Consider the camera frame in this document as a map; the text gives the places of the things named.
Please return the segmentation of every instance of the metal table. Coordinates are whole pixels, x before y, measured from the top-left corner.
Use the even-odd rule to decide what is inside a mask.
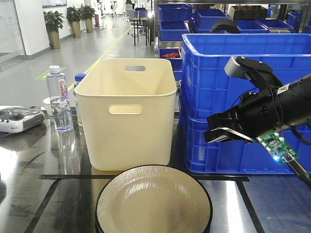
[[[149,20],[148,17],[135,17],[133,18],[134,24],[134,46],[136,46],[136,36],[137,41],[139,41],[139,30],[145,31],[145,39],[146,39],[146,46],[147,46],[147,39],[149,39]]]
[[[83,128],[0,133],[0,233],[94,233],[94,205],[119,171],[90,165]],[[175,118],[170,165],[187,172]],[[296,176],[192,174],[213,204],[211,233],[309,233],[311,192]]]

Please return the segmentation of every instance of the plate rim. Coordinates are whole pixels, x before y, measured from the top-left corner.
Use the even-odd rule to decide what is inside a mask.
[[[172,166],[169,166],[169,165],[162,165],[162,164],[149,164],[149,165],[140,165],[140,166],[135,166],[135,167],[131,167],[127,170],[124,170],[122,171],[121,173],[119,173],[116,177],[114,177],[113,179],[109,180],[104,186],[103,188],[101,189],[101,191],[99,192],[98,196],[97,196],[97,199],[96,199],[96,203],[95,203],[95,226],[97,226],[98,230],[99,230],[99,233],[105,233],[99,223],[99,220],[98,220],[98,217],[97,217],[97,205],[98,205],[98,201],[99,201],[99,198],[102,194],[102,192],[104,191],[104,189],[107,187],[107,185],[112,182],[114,179],[116,179],[119,175],[121,175],[122,173],[125,173],[129,170],[132,170],[132,169],[135,169],[135,168],[138,168],[138,167],[142,167],[142,166],[164,166],[164,167],[168,167],[168,168],[172,168],[172,169],[175,169],[175,170],[178,170],[178,171],[181,171],[183,173],[185,173],[186,175],[190,176],[193,180],[195,180],[200,186],[201,188],[204,190],[207,198],[208,198],[208,201],[209,201],[209,206],[210,206],[210,214],[209,214],[209,219],[208,219],[208,223],[207,223],[207,226],[206,228],[204,229],[204,231],[202,233],[208,233],[209,230],[210,230],[210,225],[211,225],[211,222],[212,222],[212,217],[213,217],[213,205],[212,205],[212,201],[211,201],[211,198],[207,192],[207,190],[204,188],[204,186],[196,179],[194,178],[192,175],[186,173],[185,171],[182,171],[181,169],[178,169],[178,168],[175,168],[175,167],[172,167]]]

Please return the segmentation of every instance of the white device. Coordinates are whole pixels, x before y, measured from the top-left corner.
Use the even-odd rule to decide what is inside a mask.
[[[19,133],[40,124],[44,113],[37,109],[9,107],[0,109],[0,132]]]

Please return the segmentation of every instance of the green circuit board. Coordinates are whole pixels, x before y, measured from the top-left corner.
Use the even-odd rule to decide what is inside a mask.
[[[271,154],[273,159],[278,164],[286,163],[284,156],[291,155],[294,158],[299,158],[300,155],[287,143],[285,139],[274,131],[269,131],[256,138],[262,146]]]

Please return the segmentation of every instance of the cream plastic bin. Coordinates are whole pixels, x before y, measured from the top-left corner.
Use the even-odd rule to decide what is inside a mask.
[[[93,167],[168,164],[177,91],[170,61],[101,60],[75,91]]]

